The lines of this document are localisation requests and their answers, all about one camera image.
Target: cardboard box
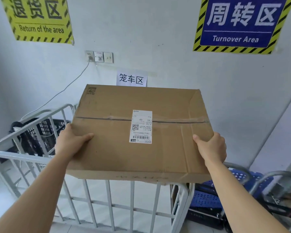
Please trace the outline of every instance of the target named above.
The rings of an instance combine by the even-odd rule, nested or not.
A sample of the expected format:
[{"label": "cardboard box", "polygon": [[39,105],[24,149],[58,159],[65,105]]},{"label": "cardboard box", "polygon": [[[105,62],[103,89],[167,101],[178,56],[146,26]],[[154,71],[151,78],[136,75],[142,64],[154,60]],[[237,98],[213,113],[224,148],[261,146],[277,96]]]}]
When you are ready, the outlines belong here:
[{"label": "cardboard box", "polygon": [[[146,114],[135,116],[133,124],[149,121],[136,130],[132,116],[138,112]],[[194,133],[204,141],[213,136],[200,90],[87,85],[72,124],[76,135],[95,134],[68,166],[74,177],[177,183],[211,179],[192,139]],[[143,127],[146,140],[133,139]]]}]

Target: electrical cable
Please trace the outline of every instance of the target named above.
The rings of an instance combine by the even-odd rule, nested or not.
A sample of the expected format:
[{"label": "electrical cable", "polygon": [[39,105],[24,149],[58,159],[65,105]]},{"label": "electrical cable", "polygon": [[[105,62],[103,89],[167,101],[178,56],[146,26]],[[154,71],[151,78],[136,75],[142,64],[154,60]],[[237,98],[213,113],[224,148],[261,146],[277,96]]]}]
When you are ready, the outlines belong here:
[{"label": "electrical cable", "polygon": [[[76,79],[74,79],[72,82],[70,82],[69,84],[68,84],[68,86],[66,86],[66,88],[64,89],[64,90],[62,90],[61,92],[58,92],[56,95],[54,95],[48,102],[50,102],[51,100],[53,100],[56,96],[58,96],[60,93],[62,93],[63,91],[65,91],[75,80],[77,80],[83,73],[84,73],[84,71],[87,69],[87,67],[88,67],[88,65],[89,65],[89,60],[88,60],[88,64],[87,64],[87,66],[85,67],[85,69],[82,71],[82,73],[76,78]],[[39,107],[38,109],[36,109],[36,110],[34,110],[34,111],[31,111],[31,112],[29,112],[29,113],[27,113],[27,114],[25,114],[20,120],[22,120],[24,117],[26,117],[27,115],[29,115],[29,114],[31,114],[31,113],[33,113],[33,112],[35,112],[35,111],[37,111],[37,110],[39,110],[39,109],[41,109],[43,106],[45,106],[45,105],[47,105],[47,103],[48,102],[46,102],[44,105],[42,105],[41,107]]]}]

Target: hand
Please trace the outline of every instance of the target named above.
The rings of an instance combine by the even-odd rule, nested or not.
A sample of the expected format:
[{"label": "hand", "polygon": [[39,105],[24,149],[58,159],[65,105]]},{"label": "hand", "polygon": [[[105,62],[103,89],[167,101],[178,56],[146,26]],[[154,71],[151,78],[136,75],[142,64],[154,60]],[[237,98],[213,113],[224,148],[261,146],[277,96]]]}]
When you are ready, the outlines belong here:
[{"label": "hand", "polygon": [[66,128],[60,132],[59,137],[56,140],[55,156],[61,156],[67,161],[70,161],[82,145],[93,137],[93,133],[83,136],[74,135],[72,125],[68,123]]},{"label": "hand", "polygon": [[198,146],[198,150],[205,160],[205,165],[209,163],[223,163],[226,159],[226,144],[224,137],[217,132],[214,132],[210,141],[202,141],[198,135],[193,135],[193,139]]}]

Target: black and yellow striped border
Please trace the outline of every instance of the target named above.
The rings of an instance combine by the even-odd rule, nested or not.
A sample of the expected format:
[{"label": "black and yellow striped border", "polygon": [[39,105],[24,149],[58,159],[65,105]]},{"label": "black and yellow striped border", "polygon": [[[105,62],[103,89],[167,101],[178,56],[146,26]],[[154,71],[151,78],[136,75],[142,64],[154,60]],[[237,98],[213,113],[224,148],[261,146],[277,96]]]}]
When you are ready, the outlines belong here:
[{"label": "black and yellow striped border", "polygon": [[199,11],[199,19],[197,24],[197,30],[195,35],[195,42],[193,46],[193,51],[207,51],[207,52],[229,52],[229,53],[244,53],[244,54],[271,54],[275,48],[276,42],[279,39],[281,29],[287,15],[291,9],[291,0],[287,0],[285,7],[279,17],[278,23],[273,32],[272,38],[265,48],[256,47],[235,47],[235,46],[202,46],[200,45],[200,38],[203,31],[203,25],[205,21],[206,10],[208,6],[208,0],[202,0],[202,4]]},{"label": "black and yellow striped border", "polygon": [[4,0],[1,0],[3,5],[4,5],[4,11],[5,13],[8,15],[8,19],[9,19],[9,23],[11,25],[13,34],[15,36],[15,39],[17,41],[27,41],[27,42],[46,42],[46,43],[68,43],[68,44],[72,44],[74,45],[74,38],[73,38],[73,34],[72,34],[72,27],[71,27],[71,23],[70,23],[70,16],[69,16],[69,11],[68,11],[68,5],[67,5],[67,0],[61,0],[61,4],[62,6],[65,7],[65,13],[64,16],[62,16],[63,20],[66,22],[66,30],[68,31],[68,36],[64,39],[62,38],[47,38],[47,37],[37,37],[37,36],[20,36],[15,34],[15,26],[13,23],[13,18],[12,18],[12,12],[9,12],[9,7],[8,5],[4,2]]}]

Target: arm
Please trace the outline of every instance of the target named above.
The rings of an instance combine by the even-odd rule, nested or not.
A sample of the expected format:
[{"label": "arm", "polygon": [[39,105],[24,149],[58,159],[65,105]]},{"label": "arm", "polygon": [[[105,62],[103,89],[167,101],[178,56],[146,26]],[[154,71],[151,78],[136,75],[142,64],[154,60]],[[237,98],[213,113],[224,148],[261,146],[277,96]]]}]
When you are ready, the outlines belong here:
[{"label": "arm", "polygon": [[56,155],[35,181],[0,218],[0,233],[47,233],[54,218],[66,168],[84,142],[94,135],[75,136],[71,124],[61,131]]},{"label": "arm", "polygon": [[223,165],[226,145],[223,137],[215,132],[209,142],[197,135],[193,139],[205,160],[217,194],[234,233],[288,233],[266,209],[264,209]]}]

